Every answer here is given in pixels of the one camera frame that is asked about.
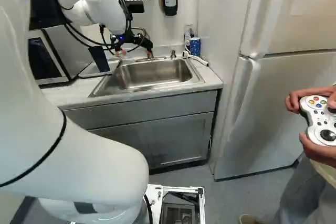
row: freezer door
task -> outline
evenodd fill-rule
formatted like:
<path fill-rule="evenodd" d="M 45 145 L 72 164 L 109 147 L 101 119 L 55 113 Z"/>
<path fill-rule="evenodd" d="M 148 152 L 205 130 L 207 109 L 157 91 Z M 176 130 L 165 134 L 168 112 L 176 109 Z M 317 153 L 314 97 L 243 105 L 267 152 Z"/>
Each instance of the freezer door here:
<path fill-rule="evenodd" d="M 286 111 L 285 96 L 291 90 L 327 86 L 336 79 L 336 52 L 288 54 L 258 62 L 260 74 L 247 109 L 241 108 L 249 82 L 238 78 L 240 83 L 234 83 L 232 88 L 220 156 L 214 169 L 216 179 L 293 164 L 302 152 L 298 134 L 307 124 L 301 116 Z"/>
<path fill-rule="evenodd" d="M 250 0 L 241 54 L 336 48 L 336 0 Z"/>

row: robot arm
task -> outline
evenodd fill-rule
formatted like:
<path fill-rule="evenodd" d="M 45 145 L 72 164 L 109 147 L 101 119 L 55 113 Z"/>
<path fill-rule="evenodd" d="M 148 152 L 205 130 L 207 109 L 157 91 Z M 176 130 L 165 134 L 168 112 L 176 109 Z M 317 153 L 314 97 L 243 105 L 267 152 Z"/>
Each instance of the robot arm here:
<path fill-rule="evenodd" d="M 126 17 L 118 0 L 58 0 L 64 15 L 78 25 L 105 25 L 113 34 L 123 34 Z"/>
<path fill-rule="evenodd" d="M 101 6 L 95 3 L 90 8 Z M 90 13 L 122 30 L 114 24 L 123 17 L 109 11 Z M 43 205 L 62 219 L 132 223 L 148 183 L 145 158 L 85 131 L 46 100 L 29 67 L 28 25 L 29 0 L 0 0 L 0 189 L 44 198 Z"/>

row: countertop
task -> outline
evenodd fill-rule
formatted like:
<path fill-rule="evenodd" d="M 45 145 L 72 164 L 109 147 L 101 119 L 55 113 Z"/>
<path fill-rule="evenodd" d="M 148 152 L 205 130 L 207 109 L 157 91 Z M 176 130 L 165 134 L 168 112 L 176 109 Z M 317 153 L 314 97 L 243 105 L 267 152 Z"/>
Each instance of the countertop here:
<path fill-rule="evenodd" d="M 190 59 L 190 62 L 200 73 L 204 79 L 204 83 L 89 98 L 88 95 L 93 91 L 101 79 L 104 78 L 96 77 L 91 79 L 77 79 L 67 86 L 42 88 L 42 92 L 52 104 L 56 105 L 62 110 L 69 110 L 104 104 L 164 97 L 168 95 L 215 90 L 221 89 L 223 87 L 223 82 L 211 70 L 210 67 L 206 67 L 193 59 Z"/>

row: white game controller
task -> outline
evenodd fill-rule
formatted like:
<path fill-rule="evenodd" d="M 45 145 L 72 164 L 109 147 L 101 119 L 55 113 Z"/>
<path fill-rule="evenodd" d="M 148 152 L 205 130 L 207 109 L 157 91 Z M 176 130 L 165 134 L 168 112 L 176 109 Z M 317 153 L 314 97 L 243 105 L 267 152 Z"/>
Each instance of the white game controller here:
<path fill-rule="evenodd" d="M 300 99 L 300 114 L 306 118 L 307 137 L 315 144 L 336 146 L 336 109 L 327 106 L 327 98 L 310 95 Z"/>

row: person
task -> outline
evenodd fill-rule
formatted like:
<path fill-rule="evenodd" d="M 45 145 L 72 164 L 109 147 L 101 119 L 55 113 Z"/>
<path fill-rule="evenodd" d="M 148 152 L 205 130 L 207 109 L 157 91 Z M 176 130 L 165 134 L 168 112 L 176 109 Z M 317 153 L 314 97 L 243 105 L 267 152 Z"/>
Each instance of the person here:
<path fill-rule="evenodd" d="M 285 98 L 287 110 L 299 114 L 299 100 L 305 95 L 328 97 L 336 109 L 336 86 L 292 91 Z M 271 224 L 336 223 L 336 147 L 320 146 L 299 134 L 304 157 L 285 187 L 280 207 Z M 242 215 L 240 224 L 263 223 L 255 216 Z"/>

